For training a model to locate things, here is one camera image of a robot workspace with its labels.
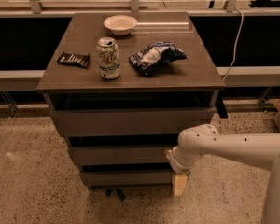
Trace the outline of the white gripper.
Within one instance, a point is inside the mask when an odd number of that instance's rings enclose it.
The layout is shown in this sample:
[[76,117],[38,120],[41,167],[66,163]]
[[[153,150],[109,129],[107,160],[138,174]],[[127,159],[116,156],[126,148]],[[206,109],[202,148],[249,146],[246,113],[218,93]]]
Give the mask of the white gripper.
[[165,149],[163,154],[168,158],[172,169],[180,174],[172,176],[173,194],[175,197],[180,197],[188,182],[188,177],[184,174],[190,173],[189,155],[180,147],[174,147],[172,150]]

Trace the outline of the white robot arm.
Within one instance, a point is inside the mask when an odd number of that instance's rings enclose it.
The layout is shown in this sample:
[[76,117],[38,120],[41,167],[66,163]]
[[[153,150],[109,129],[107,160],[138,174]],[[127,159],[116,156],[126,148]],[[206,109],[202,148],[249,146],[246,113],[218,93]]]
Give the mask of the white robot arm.
[[164,154],[175,171],[172,175],[175,196],[183,194],[194,163],[204,155],[269,171],[260,224],[280,224],[280,133],[220,134],[210,124],[199,125],[183,130],[177,146]]

